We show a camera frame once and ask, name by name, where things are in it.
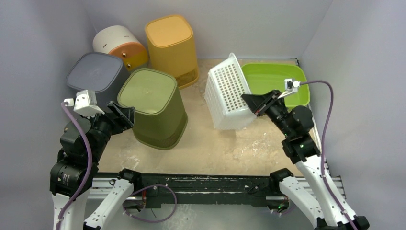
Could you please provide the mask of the orange mesh basket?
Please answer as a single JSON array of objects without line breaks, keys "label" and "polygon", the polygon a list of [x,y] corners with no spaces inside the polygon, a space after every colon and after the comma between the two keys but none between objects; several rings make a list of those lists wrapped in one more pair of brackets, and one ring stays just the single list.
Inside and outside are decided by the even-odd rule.
[{"label": "orange mesh basket", "polygon": [[193,29],[181,15],[168,15],[145,25],[150,65],[175,78],[180,89],[199,79]]}]

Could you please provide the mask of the olive green mesh basket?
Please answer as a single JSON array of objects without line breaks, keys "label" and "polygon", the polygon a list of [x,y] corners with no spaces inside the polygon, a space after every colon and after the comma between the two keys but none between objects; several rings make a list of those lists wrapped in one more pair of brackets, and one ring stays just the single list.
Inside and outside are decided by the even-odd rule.
[{"label": "olive green mesh basket", "polygon": [[169,150],[180,141],[188,123],[176,79],[162,71],[134,71],[117,95],[122,107],[135,108],[134,137],[159,150]]}]

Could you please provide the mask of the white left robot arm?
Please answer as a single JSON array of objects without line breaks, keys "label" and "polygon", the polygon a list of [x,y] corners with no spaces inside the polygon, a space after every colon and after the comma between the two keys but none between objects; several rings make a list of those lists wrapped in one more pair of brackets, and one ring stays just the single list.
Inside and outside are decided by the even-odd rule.
[{"label": "white left robot arm", "polygon": [[60,138],[62,148],[50,171],[50,192],[54,204],[55,230],[100,230],[127,197],[142,192],[141,173],[121,170],[112,191],[104,198],[95,213],[84,218],[85,206],[99,161],[111,136],[131,129],[135,122],[134,107],[121,107],[110,101],[109,112],[95,117],[74,118],[68,110],[74,103],[66,99],[61,107],[70,118]]}]

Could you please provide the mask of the lime green tray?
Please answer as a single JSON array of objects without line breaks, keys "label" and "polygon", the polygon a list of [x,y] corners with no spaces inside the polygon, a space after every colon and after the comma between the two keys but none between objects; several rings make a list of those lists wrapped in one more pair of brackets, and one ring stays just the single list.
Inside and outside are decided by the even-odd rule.
[{"label": "lime green tray", "polygon": [[[306,82],[303,70],[295,65],[277,63],[248,63],[242,67],[243,74],[252,94],[266,94],[271,90],[285,91],[284,80],[294,79]],[[309,86],[301,86],[298,92],[285,97],[285,105],[292,109],[296,106],[308,106],[310,103]]]}]

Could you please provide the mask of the grey mesh basket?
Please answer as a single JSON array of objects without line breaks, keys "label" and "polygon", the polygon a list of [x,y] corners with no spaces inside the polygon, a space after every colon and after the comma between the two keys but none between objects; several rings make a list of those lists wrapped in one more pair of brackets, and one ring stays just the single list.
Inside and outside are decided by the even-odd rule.
[{"label": "grey mesh basket", "polygon": [[82,90],[95,92],[97,105],[107,111],[107,103],[117,96],[130,72],[114,55],[90,52],[83,55],[66,76],[66,84],[74,94]]}]

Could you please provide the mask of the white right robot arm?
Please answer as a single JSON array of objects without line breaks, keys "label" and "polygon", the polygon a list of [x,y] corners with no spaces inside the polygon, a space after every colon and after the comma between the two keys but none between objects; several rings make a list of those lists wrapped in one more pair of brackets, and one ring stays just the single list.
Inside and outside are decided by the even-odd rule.
[{"label": "white right robot arm", "polygon": [[301,105],[288,110],[279,90],[241,97],[254,115],[267,115],[284,134],[282,149],[312,190],[304,189],[284,168],[270,174],[270,191],[293,201],[316,230],[367,230],[367,218],[356,214],[326,173],[322,152],[309,134],[314,127],[311,110]]}]

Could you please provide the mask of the white mesh tray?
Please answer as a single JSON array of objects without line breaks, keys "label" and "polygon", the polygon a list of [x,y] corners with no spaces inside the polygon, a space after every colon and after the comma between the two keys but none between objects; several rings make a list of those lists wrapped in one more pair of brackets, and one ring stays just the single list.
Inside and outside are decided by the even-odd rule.
[{"label": "white mesh tray", "polygon": [[251,91],[236,55],[230,53],[209,70],[204,91],[215,129],[240,130],[256,119],[242,99],[243,94]]}]

